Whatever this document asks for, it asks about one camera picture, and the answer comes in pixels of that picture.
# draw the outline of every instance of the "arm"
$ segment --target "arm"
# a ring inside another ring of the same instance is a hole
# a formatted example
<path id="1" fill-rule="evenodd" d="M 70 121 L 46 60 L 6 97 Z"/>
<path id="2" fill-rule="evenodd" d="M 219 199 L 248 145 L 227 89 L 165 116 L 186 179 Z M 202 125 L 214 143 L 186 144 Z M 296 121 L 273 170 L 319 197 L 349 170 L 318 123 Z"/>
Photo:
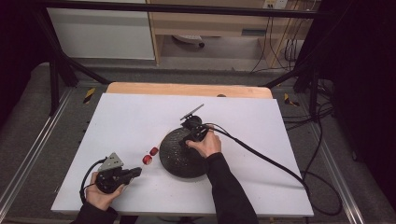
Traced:
<path id="1" fill-rule="evenodd" d="M 110 205 L 121 195 L 124 186 L 119 186 L 111 194 L 105 194 L 94 185 L 97 175 L 97 172 L 92 174 L 91 184 L 86 189 L 87 202 L 81 206 L 77 219 L 72 224 L 111 224 L 116 220 L 118 214 Z"/>
<path id="2" fill-rule="evenodd" d="M 212 184 L 218 223 L 259 223 L 248 196 L 221 153 L 219 137 L 208 132 L 202 142 L 187 141 L 186 144 L 206 158 L 206 174 Z"/>

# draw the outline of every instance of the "black sleeve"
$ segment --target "black sleeve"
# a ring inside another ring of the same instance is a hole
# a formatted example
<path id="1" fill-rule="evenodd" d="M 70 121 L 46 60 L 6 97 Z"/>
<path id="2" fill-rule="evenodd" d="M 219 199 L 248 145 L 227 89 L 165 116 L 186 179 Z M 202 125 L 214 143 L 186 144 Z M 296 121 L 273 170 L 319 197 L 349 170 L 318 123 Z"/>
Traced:
<path id="1" fill-rule="evenodd" d="M 90 203 L 84 203 L 79 210 L 77 219 L 71 224 L 112 224 L 118 214 L 109 207 L 107 211 L 100 210 Z"/>
<path id="2" fill-rule="evenodd" d="M 221 152 L 206 158 L 218 223 L 259 223 L 257 215 Z"/>

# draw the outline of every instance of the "red strawberry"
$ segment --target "red strawberry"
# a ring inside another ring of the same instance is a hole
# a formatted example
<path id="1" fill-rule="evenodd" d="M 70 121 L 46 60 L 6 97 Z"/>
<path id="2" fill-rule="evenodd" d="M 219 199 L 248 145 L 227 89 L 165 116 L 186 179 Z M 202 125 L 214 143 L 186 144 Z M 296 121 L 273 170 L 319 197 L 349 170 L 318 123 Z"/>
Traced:
<path id="1" fill-rule="evenodd" d="M 149 165 L 152 162 L 152 158 L 150 157 L 150 155 L 146 155 L 145 157 L 143 157 L 143 163 L 145 165 Z"/>
<path id="2" fill-rule="evenodd" d="M 157 147 L 152 148 L 151 151 L 149 152 L 149 154 L 151 156 L 155 156 L 155 155 L 157 155 L 157 153 L 158 153 L 158 148 Z"/>

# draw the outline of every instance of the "yellow and black tape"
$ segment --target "yellow and black tape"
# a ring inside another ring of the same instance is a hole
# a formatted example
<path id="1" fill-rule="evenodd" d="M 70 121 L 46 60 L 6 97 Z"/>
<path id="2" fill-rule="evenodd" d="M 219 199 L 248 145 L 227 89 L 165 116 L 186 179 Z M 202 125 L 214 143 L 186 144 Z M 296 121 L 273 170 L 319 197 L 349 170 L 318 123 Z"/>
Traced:
<path id="1" fill-rule="evenodd" d="M 293 102 L 289 99 L 289 96 L 287 93 L 285 93 L 285 104 L 286 105 L 294 105 L 294 106 L 300 106 L 298 102 Z"/>
<path id="2" fill-rule="evenodd" d="M 90 102 L 94 92 L 95 92 L 95 88 L 90 88 L 87 91 L 87 94 L 85 95 L 84 101 L 82 103 L 83 104 L 88 104 Z"/>

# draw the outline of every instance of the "white tabletop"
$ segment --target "white tabletop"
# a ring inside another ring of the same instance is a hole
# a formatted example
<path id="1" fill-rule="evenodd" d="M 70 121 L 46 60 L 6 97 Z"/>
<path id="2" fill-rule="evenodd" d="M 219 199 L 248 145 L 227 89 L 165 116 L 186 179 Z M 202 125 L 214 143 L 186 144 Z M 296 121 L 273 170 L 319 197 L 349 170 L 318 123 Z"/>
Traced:
<path id="1" fill-rule="evenodd" d="M 124 169 L 142 166 L 142 158 L 180 119 L 194 115 L 220 125 L 263 155 L 300 175 L 276 100 L 105 93 L 59 190 L 52 211 L 75 214 L 81 207 L 81 181 L 89 167 L 116 152 Z M 303 186 L 284 171 L 219 134 L 222 152 L 259 217 L 313 216 Z M 159 156 L 113 204 L 121 215 L 211 216 L 215 206 L 206 175 L 183 179 L 170 175 Z"/>

